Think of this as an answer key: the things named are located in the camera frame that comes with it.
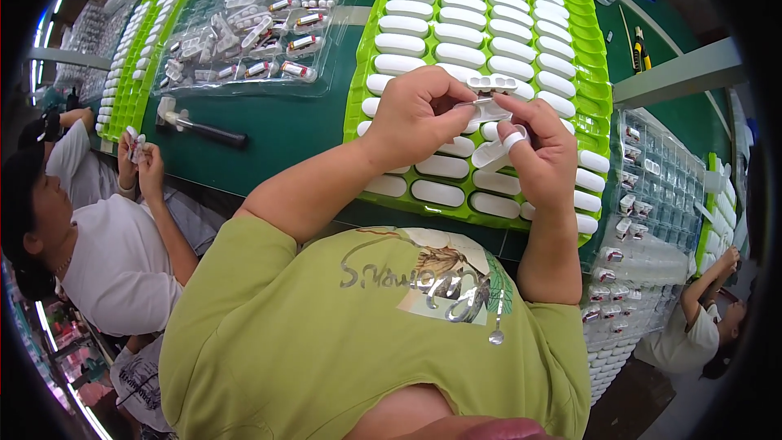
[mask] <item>plastic blister packaging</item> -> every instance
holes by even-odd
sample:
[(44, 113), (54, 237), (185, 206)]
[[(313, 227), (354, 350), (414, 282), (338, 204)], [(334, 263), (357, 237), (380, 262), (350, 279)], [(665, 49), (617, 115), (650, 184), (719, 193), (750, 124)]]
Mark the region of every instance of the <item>plastic blister packaging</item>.
[[(205, 31), (207, 38), (180, 51), (164, 50), (153, 93), (320, 96), (331, 86), (336, 58), (330, 51), (339, 44), (347, 26), (347, 15), (336, 13), (344, 1), (189, 0), (177, 17), (167, 45), (184, 45), (201, 38)], [(214, 18), (221, 18), (227, 28), (218, 27)], [(202, 44), (202, 56), (196, 56), (196, 48)], [(169, 59), (185, 65), (179, 81), (167, 76), (164, 65)], [(259, 62), (268, 62), (269, 68), (252, 68)], [(201, 80), (193, 75), (195, 70), (220, 72), (240, 64), (245, 72), (259, 73), (218, 76), (214, 80), (211, 76), (203, 77), (210, 80)]]

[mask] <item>ear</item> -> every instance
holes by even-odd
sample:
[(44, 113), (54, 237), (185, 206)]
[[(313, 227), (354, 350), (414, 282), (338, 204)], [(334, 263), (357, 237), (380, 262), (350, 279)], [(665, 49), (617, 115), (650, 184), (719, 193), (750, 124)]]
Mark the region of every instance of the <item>ear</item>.
[(22, 243), (25, 251), (30, 255), (38, 255), (44, 249), (44, 242), (33, 233), (25, 233)]

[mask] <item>clear plastic tray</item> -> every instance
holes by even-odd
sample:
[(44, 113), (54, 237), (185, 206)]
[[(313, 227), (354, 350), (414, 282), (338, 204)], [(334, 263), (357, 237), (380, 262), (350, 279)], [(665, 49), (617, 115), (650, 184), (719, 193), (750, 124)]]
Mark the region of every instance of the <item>clear plastic tray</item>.
[[(172, 29), (174, 32), (165, 43), (152, 87), (154, 94), (169, 93), (182, 97), (284, 93), (318, 97), (328, 92), (335, 63), (329, 61), (330, 51), (340, 43), (347, 26), (347, 16), (336, 14), (336, 9), (345, 0), (290, 0), (289, 5), (278, 10), (272, 7), (271, 11), (271, 5), (287, 0), (245, 0), (248, 4), (227, 7), (242, 1), (188, 1), (177, 17)], [(249, 37), (250, 33), (264, 15), (271, 15), (274, 27), (269, 39), (262, 34), (259, 40), (254, 40)], [(317, 15), (324, 19), (318, 19), (314, 28), (297, 24), (300, 18)], [(229, 33), (224, 31), (226, 24), (230, 28)], [(308, 43), (307, 38), (311, 35), (315, 36), (317, 43), (302, 50), (288, 49), (294, 41)], [(221, 44), (220, 41), (226, 37), (229, 41)], [(275, 41), (276, 48), (264, 49)], [(196, 45), (201, 52), (206, 47), (209, 54), (188, 57), (184, 55), (188, 49), (183, 47), (185, 45)], [(282, 65), (286, 61), (305, 67), (308, 73), (298, 77), (296, 67), (285, 72), (287, 67)], [(171, 72), (172, 67), (179, 68), (179, 65), (181, 79), (177, 74), (167, 75), (167, 70)]]

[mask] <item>white t-shirt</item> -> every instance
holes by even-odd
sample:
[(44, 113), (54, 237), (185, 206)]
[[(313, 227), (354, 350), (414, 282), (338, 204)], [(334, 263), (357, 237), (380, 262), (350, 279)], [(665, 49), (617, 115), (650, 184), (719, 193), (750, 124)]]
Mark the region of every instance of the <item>white t-shirt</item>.
[(74, 209), (83, 208), (116, 194), (116, 172), (90, 152), (90, 136), (81, 119), (52, 148), (46, 174), (58, 176)]
[(133, 355), (123, 348), (111, 366), (109, 376), (116, 390), (116, 404), (120, 404), (133, 418), (160, 432), (174, 431), (163, 416), (160, 407), (160, 382), (157, 363), (163, 336), (143, 347)]
[(687, 318), (681, 305), (677, 304), (663, 331), (638, 342), (635, 357), (674, 374), (703, 367), (719, 348), (719, 331), (714, 319), (720, 319), (716, 305), (712, 304), (708, 310), (699, 306), (698, 318), (690, 331), (685, 332)]
[(72, 221), (79, 234), (62, 284), (73, 305), (106, 334), (162, 331), (182, 286), (152, 217), (114, 194)]

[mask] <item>hand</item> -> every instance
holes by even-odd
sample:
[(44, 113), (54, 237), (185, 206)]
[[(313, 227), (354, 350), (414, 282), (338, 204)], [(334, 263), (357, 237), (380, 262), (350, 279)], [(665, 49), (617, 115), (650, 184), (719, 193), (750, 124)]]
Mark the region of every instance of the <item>hand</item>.
[(516, 131), (512, 124), (523, 125), (530, 134), (531, 143), (515, 143), (508, 153), (524, 197), (536, 211), (574, 211), (576, 137), (545, 101), (523, 102), (507, 95), (495, 95), (494, 102), (513, 113), (511, 122), (497, 125), (503, 141)]
[(416, 68), (388, 82), (375, 119), (357, 142), (380, 172), (414, 165), (453, 143), (474, 113), (472, 106), (454, 104), (477, 98), (441, 67)]
[(138, 172), (138, 166), (127, 159), (127, 152), (130, 150), (132, 142), (131, 133), (123, 131), (120, 142), (116, 146), (116, 164), (120, 171), (120, 186), (125, 190), (135, 184), (136, 172)]
[(143, 159), (138, 163), (138, 186), (147, 204), (163, 202), (163, 157), (160, 148), (144, 143)]
[(730, 245), (730, 248), (725, 250), (723, 256), (719, 257), (718, 264), (722, 266), (723, 272), (726, 275), (730, 275), (731, 273), (736, 272), (740, 257), (741, 255), (739, 255), (736, 245)]

